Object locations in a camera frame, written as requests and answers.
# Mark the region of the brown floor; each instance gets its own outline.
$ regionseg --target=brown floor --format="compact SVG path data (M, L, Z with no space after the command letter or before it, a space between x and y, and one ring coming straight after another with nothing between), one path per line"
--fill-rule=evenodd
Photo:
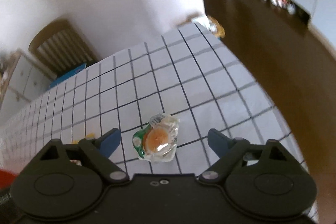
M320 223L336 221L336 61L298 18L262 0L204 0L223 42L272 97L318 189Z

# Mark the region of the checkered tablecloth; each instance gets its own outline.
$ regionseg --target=checkered tablecloth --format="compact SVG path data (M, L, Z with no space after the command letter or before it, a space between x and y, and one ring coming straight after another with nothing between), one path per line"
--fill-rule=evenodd
M180 119L172 162L138 160L133 134L151 116ZM2 168L19 172L51 138L63 143L120 128L110 160L134 173L195 173L218 160L207 133L216 128L254 144L277 139L304 159L272 100L244 65L201 25L187 24L154 42L118 52L46 92L1 129Z

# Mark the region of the packaged snack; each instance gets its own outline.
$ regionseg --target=packaged snack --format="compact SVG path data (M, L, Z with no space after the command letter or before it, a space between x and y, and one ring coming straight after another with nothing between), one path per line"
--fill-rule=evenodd
M133 135L133 146L140 160L171 161L176 152L179 120L167 114L157 114L149 125Z

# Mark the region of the wooden chair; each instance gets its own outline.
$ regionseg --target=wooden chair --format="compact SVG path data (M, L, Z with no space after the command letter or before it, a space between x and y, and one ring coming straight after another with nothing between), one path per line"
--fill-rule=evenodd
M55 20L44 27L32 40L28 51L58 76L83 63L98 62L66 19Z

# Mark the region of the red object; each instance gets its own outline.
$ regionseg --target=red object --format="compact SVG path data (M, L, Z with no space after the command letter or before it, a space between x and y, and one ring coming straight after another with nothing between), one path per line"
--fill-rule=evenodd
M6 188L11 185L15 178L16 175L4 170L0 170L0 189Z

